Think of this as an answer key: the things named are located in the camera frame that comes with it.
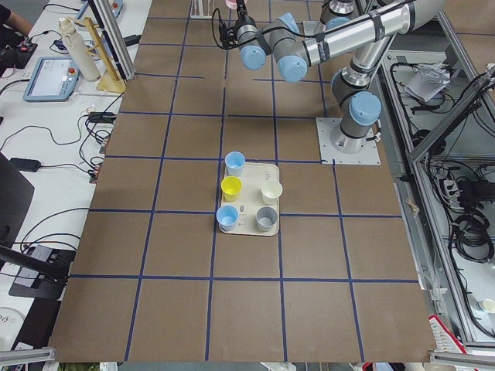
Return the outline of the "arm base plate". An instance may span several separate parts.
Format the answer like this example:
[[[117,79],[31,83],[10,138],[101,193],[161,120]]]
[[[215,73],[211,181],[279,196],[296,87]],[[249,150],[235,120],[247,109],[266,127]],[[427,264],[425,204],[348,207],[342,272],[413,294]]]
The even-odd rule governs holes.
[[[369,128],[364,138],[353,139],[341,131],[340,122],[339,117],[316,119],[320,161],[328,165],[381,165],[373,130]]]
[[[326,27],[320,21],[304,21],[303,35],[306,50],[311,53],[324,54],[326,45]]]

